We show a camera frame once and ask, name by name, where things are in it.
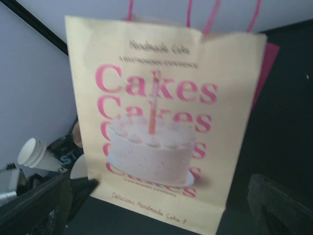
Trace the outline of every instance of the cream paper bag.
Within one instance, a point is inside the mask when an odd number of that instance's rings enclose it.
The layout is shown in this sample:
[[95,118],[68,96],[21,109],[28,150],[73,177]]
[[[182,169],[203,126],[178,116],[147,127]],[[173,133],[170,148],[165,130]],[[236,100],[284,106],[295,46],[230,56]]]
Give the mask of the cream paper bag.
[[79,17],[66,28],[93,197],[215,234],[266,36]]

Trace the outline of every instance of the cake frosting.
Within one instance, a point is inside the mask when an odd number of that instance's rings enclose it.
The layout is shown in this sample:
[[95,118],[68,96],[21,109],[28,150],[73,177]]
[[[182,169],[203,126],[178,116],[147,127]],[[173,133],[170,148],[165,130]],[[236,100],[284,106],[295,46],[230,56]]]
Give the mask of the cake frosting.
[[111,122],[115,167],[152,182],[185,183],[196,140],[194,131],[178,122],[156,118],[156,133],[150,135],[148,125],[144,116],[122,116]]

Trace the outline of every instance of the pink candle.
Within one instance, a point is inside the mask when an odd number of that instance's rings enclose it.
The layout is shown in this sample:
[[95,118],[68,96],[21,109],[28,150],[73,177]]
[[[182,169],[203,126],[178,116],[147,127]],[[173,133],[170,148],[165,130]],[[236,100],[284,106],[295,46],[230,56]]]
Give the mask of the pink candle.
[[156,115],[157,115],[157,92],[158,92],[158,83],[159,80],[154,77],[153,78],[153,101],[150,106],[150,118],[149,118],[149,134],[155,135],[156,133]]

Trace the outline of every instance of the black cup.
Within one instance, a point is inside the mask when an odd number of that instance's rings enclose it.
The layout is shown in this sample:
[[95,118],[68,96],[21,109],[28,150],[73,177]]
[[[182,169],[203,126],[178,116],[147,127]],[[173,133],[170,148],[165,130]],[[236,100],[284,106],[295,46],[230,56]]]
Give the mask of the black cup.
[[76,160],[83,154],[83,150],[74,143],[72,135],[57,139],[48,146],[47,150],[51,151],[66,169],[71,169]]

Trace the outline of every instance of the bag handle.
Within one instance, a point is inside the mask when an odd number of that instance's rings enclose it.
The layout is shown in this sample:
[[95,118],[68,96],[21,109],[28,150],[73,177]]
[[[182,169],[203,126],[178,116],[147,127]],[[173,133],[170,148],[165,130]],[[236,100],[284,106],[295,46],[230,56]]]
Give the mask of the bag handle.
[[[203,34],[209,34],[210,30],[211,30],[211,27],[213,25],[213,22],[217,16],[217,13],[220,9],[220,6],[221,6],[221,2],[222,0],[215,0],[215,4],[213,6],[213,9],[211,11],[211,14],[205,24],[205,27],[204,27],[204,30],[203,30]],[[252,20],[246,30],[247,33],[249,33],[254,24],[255,24],[255,21],[256,19],[258,18],[258,15],[260,13],[260,6],[261,6],[261,2],[262,0],[257,0],[257,5],[256,5],[256,9],[255,9],[255,12],[253,14],[253,17],[252,17]],[[189,0],[188,1],[188,8],[187,8],[187,20],[186,20],[186,26],[187,27],[190,27],[190,16],[191,16],[191,9],[192,9],[192,3],[193,1],[192,0]],[[128,15],[127,15],[127,20],[128,21],[131,21],[132,20],[132,15],[133,15],[133,6],[134,6],[134,0],[130,0],[129,1],[129,8],[128,8]]]

